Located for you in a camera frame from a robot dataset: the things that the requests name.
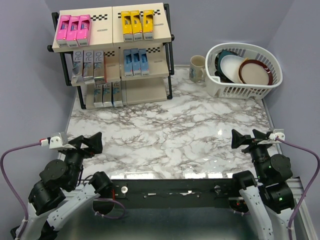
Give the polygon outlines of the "metallic blue toothpaste box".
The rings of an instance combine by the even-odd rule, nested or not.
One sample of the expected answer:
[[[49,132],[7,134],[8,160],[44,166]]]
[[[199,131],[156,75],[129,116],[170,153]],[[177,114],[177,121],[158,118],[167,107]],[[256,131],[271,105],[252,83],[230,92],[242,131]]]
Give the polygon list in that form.
[[[102,108],[103,107],[103,86],[98,85],[95,86],[93,92],[93,105],[95,108]]]
[[[114,107],[123,106],[121,82],[115,81],[112,83],[112,103]]]
[[[105,108],[109,108],[113,106],[112,103],[112,84],[106,83],[102,87],[102,104]]]

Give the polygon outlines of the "red metallic toothpaste box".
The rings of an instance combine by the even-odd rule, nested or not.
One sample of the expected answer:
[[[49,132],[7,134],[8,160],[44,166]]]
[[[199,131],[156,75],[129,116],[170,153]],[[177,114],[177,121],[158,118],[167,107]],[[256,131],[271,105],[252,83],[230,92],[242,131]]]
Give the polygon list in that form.
[[[75,50],[72,55],[71,85],[79,86],[83,80],[84,51]]]

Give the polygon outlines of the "light blue toothpaste box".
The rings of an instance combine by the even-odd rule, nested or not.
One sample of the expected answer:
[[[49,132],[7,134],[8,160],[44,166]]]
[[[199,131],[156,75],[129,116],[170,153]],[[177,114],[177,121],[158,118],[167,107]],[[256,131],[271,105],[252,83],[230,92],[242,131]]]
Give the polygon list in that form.
[[[133,60],[130,49],[123,50],[123,69],[125,77],[133,76]]]

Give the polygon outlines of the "silver foil toothpaste box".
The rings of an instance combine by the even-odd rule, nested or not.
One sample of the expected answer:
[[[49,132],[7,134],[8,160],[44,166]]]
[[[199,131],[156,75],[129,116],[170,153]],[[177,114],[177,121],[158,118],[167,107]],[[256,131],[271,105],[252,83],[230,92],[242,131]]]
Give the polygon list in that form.
[[[94,51],[83,52],[83,81],[86,85],[94,81]]]

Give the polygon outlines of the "pink toothpaste box diagonal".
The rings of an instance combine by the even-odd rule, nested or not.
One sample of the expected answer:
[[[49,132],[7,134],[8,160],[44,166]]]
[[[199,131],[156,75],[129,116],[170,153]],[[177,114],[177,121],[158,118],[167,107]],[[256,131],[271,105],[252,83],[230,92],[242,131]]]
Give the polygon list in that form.
[[[67,33],[71,15],[61,15],[56,29],[55,41],[59,47],[67,47]]]

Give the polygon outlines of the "pink toothpaste box long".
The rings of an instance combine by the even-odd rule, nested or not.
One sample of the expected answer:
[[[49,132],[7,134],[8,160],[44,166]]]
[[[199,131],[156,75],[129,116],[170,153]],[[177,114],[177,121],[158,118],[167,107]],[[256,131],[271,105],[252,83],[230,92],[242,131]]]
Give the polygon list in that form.
[[[69,19],[69,25],[66,36],[66,43],[69,48],[75,48],[79,46],[77,42],[79,20],[79,16],[71,16]]]

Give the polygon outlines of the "yellow toothpaste box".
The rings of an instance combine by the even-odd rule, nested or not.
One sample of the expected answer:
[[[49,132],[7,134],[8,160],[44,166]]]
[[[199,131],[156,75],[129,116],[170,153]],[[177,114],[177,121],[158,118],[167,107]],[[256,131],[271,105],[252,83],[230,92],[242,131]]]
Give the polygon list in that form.
[[[154,39],[154,11],[153,10],[144,10],[143,11],[143,38],[145,40]]]
[[[123,41],[132,42],[134,38],[133,38],[131,14],[129,11],[121,12],[121,23],[122,23]]]
[[[132,25],[132,35],[134,41],[141,41],[143,39],[143,29],[140,19],[140,11],[133,10],[130,11],[131,25]]]

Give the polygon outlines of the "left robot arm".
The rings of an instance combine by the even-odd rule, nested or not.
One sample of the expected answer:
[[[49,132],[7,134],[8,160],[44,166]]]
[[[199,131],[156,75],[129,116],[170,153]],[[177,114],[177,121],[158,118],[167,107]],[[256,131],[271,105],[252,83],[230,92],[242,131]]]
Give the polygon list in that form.
[[[84,159],[102,153],[101,132],[91,137],[80,135],[72,140],[59,132],[40,140],[39,145],[57,150],[65,158],[50,161],[39,174],[40,180],[34,184],[28,204],[23,208],[25,216],[20,226],[10,231],[15,240],[53,240],[76,210],[95,198],[108,197],[112,193],[112,181],[105,172],[98,171],[76,196],[61,205],[66,198],[64,192],[76,189]]]

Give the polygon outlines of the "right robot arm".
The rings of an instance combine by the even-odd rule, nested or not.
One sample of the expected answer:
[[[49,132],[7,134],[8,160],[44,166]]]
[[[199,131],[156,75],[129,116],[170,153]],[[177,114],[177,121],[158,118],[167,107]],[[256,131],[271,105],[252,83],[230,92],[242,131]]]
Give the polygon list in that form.
[[[231,131],[232,149],[245,146],[242,153],[250,154],[256,174],[249,170],[233,174],[230,191],[243,198],[260,240],[292,240],[295,234],[290,218],[295,200],[287,184],[293,176],[291,161],[283,154],[268,152],[273,144],[285,140],[285,133],[282,129],[252,132],[242,135],[235,129]]]

